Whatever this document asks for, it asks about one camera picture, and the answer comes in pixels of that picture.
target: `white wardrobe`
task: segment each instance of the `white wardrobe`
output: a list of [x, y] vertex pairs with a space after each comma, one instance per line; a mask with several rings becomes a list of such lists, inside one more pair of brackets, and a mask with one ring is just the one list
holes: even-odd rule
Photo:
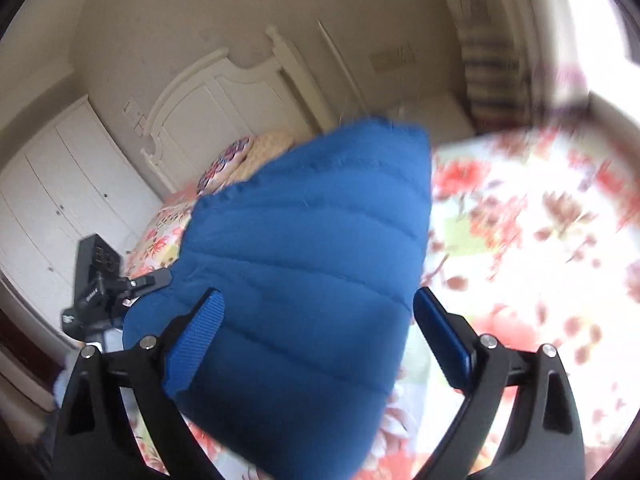
[[126, 260], [160, 205], [85, 96], [0, 173], [0, 269], [62, 333], [78, 241], [98, 233]]

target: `blue quilted garment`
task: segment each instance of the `blue quilted garment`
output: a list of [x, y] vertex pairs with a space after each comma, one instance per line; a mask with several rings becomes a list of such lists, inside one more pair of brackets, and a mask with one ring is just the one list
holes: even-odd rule
[[348, 480], [401, 361], [430, 176], [422, 130], [370, 119], [204, 196], [172, 284], [127, 314], [126, 348], [219, 290], [224, 318], [180, 410], [278, 480]]

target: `bed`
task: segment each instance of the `bed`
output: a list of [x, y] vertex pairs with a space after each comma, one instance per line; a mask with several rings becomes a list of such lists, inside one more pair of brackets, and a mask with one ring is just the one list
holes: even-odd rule
[[[130, 256], [129, 276], [178, 257], [198, 199], [195, 183], [216, 153], [225, 156], [228, 144], [246, 136], [260, 139], [216, 189], [250, 178], [273, 157], [335, 125], [292, 45], [273, 29], [271, 37], [274, 53], [280, 51], [260, 70], [243, 71], [226, 54], [214, 53], [178, 76], [158, 99], [146, 128], [156, 150], [145, 156], [173, 194]], [[287, 57], [298, 70], [295, 77], [282, 75]], [[269, 107], [252, 121], [255, 104], [265, 96], [271, 96]], [[211, 109], [217, 115], [207, 115]], [[222, 134], [220, 124], [226, 125]], [[190, 150], [199, 128], [207, 135], [200, 137], [196, 156]], [[272, 150], [258, 148], [265, 144]], [[491, 332], [507, 346], [531, 350], [551, 342], [558, 348], [580, 413], [589, 478], [640, 408], [640, 383], [629, 373], [640, 353], [634, 338], [640, 313], [638, 226], [640, 194], [631, 165], [590, 122], [570, 132], [510, 130], [433, 151], [430, 241], [416, 287], [430, 286], [476, 332]], [[475, 470], [491, 463], [513, 399], [514, 391], [504, 394]], [[357, 478], [409, 479], [461, 403], [413, 325], [396, 387]], [[188, 424], [225, 478], [264, 478]], [[144, 421], [137, 417], [133, 426], [147, 464], [164, 472]]]

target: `headboard panel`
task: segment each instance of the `headboard panel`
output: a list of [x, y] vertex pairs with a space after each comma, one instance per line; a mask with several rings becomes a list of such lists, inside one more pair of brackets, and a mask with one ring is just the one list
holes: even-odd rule
[[270, 27], [274, 57], [250, 69], [238, 68], [221, 48], [197, 61], [164, 89], [145, 127], [155, 152], [147, 163], [170, 192], [197, 180], [225, 146], [247, 135], [287, 130], [310, 139], [316, 132], [282, 72], [323, 133], [337, 121], [295, 47]]

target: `striped curtain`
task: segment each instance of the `striped curtain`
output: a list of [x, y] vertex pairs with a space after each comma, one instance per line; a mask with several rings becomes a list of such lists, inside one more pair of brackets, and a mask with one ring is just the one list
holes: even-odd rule
[[588, 106], [568, 0], [447, 0], [480, 131], [575, 126]]

